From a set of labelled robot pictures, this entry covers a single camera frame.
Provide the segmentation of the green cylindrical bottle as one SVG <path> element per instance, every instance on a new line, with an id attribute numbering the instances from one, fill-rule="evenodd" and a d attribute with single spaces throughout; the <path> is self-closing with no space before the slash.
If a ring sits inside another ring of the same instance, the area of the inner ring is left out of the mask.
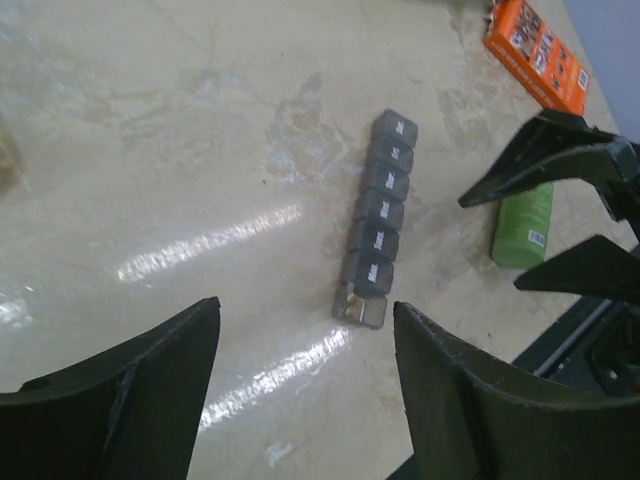
<path id="1" fill-rule="evenodd" d="M 545 183 L 500 203 L 491 259 L 502 268 L 528 270 L 545 259 L 554 187 Z"/>

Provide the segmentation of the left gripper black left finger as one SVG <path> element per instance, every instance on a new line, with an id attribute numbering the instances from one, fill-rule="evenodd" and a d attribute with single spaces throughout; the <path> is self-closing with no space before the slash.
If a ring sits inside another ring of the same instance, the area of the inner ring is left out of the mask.
<path id="1" fill-rule="evenodd" d="M 2 478 L 186 478 L 220 324 L 218 298 L 205 298 L 2 394 Z"/>

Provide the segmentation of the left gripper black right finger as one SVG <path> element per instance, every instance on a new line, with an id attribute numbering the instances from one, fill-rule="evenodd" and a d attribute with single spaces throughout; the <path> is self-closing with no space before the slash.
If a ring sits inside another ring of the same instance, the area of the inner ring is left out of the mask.
<path id="1" fill-rule="evenodd" d="M 636 479 L 639 399 L 519 369 L 393 307 L 415 479 Z"/>

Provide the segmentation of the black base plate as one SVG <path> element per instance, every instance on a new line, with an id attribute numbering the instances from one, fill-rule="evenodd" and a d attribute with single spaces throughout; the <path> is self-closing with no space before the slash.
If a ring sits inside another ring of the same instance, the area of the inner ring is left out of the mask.
<path id="1" fill-rule="evenodd" d="M 639 394 L 639 307 L 582 297 L 512 364 L 609 397 Z"/>

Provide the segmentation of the golden pill front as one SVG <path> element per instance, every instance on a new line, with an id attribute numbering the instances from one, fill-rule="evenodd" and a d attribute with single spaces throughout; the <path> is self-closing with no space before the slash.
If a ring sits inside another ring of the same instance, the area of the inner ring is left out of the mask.
<path id="1" fill-rule="evenodd" d="M 349 294 L 346 299 L 345 315 L 356 318 L 360 321 L 360 318 L 364 314 L 366 308 L 366 300 L 358 297 L 354 294 Z"/>

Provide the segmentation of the orange snack packet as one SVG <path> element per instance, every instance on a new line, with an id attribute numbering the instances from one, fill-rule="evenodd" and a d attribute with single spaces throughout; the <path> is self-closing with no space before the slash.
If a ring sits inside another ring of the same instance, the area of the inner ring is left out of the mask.
<path id="1" fill-rule="evenodd" d="M 495 1 L 483 43 L 542 107 L 584 114 L 590 76 L 528 2 Z"/>

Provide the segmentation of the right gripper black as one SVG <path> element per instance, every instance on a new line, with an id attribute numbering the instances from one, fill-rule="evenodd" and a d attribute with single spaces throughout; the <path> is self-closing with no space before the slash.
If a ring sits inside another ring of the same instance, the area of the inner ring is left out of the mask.
<path id="1" fill-rule="evenodd" d="M 639 239 L 639 145 L 554 109 L 525 122 L 459 204 L 468 208 L 563 180 L 592 185 L 610 216 L 625 220 Z M 638 303 L 639 258 L 595 235 L 526 271 L 514 286 Z"/>

